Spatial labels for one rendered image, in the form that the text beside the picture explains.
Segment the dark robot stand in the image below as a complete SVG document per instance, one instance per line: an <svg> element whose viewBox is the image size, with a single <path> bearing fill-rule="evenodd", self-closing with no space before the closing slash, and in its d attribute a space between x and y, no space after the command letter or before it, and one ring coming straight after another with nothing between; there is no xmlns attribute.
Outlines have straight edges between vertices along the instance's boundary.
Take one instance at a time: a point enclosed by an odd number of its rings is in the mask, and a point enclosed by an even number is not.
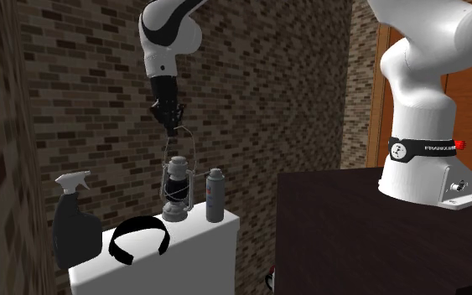
<svg viewBox="0 0 472 295"><path fill-rule="evenodd" d="M472 295L472 207L393 199L380 177L278 175L274 295Z"/></svg>

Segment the black headband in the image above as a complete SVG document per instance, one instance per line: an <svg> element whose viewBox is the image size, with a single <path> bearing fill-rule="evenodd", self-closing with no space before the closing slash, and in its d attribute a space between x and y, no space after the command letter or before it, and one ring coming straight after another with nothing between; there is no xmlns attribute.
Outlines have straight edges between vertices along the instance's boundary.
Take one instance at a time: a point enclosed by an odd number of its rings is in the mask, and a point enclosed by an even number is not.
<svg viewBox="0 0 472 295"><path fill-rule="evenodd" d="M124 265L132 265L134 256L129 252L124 251L116 243L116 238L141 230L157 229L164 232L164 237L159 244L158 254L163 255L169 247L170 234L166 225L158 218L149 215L136 216L128 220L124 220L112 233L112 238L109 242L108 252L110 256Z"/></svg>

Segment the grey oil lantern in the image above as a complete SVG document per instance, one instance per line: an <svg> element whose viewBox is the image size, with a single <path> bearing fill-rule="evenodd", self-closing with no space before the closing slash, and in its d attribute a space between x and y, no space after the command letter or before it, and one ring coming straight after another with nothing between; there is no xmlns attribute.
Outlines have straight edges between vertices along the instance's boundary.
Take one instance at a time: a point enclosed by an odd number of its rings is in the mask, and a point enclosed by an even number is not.
<svg viewBox="0 0 472 295"><path fill-rule="evenodd" d="M168 222L186 220L195 206L196 149L192 131L181 125L174 130L183 129L192 142L194 167L189 168L185 156L173 156L167 160L170 138L167 138L162 161L162 176L159 196L163 202L162 218Z"/></svg>

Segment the small red white object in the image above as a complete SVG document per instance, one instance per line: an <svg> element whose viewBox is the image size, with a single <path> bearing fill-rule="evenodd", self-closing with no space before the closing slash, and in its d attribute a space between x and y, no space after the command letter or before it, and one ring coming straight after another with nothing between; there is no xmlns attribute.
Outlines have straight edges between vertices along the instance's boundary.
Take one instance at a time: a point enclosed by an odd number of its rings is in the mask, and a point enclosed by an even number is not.
<svg viewBox="0 0 472 295"><path fill-rule="evenodd" d="M274 284L275 284L275 266L272 265L269 269L268 274L264 277L264 282L267 288L274 292Z"/></svg>

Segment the grey spray can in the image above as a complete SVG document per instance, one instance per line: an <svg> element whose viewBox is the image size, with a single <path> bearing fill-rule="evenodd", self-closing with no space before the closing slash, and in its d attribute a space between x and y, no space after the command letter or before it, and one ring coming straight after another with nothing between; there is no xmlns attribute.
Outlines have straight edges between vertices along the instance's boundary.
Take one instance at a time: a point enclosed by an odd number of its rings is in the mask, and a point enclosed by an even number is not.
<svg viewBox="0 0 472 295"><path fill-rule="evenodd" d="M219 168L212 168L206 178L206 219L211 223L224 219L225 176Z"/></svg>

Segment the black spray bottle white trigger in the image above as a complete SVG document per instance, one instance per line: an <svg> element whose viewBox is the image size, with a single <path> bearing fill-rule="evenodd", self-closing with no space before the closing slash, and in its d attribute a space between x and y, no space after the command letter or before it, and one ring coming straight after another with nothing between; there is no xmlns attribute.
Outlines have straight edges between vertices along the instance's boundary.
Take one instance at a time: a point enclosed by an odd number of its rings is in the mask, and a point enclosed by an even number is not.
<svg viewBox="0 0 472 295"><path fill-rule="evenodd" d="M90 171L65 173L55 180L63 189L52 224L54 258L60 269L70 269L101 254L101 221L81 212L78 205L76 188L82 185L88 189L85 178L90 174Z"/></svg>

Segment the orange wooden door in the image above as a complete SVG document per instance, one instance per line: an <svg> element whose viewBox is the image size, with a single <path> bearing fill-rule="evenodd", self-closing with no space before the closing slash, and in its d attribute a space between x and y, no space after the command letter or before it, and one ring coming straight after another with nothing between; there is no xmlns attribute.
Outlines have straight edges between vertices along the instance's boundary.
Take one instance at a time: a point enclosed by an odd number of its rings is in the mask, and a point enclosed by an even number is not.
<svg viewBox="0 0 472 295"><path fill-rule="evenodd" d="M438 173L441 161L472 186L472 2L367 0L400 34L385 49L383 109L374 117L387 178Z"/></svg>

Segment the white toilet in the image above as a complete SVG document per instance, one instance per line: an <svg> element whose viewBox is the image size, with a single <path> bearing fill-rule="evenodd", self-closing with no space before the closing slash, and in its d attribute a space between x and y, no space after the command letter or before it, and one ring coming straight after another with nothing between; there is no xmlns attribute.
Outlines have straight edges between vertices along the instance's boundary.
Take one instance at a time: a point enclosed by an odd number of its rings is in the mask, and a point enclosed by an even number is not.
<svg viewBox="0 0 472 295"><path fill-rule="evenodd" d="M101 254L69 270L72 295L235 295L240 218L225 210L222 221L210 223L200 203L187 219L164 224L170 242L162 255L162 230L116 239L115 228L104 231Z"/></svg>

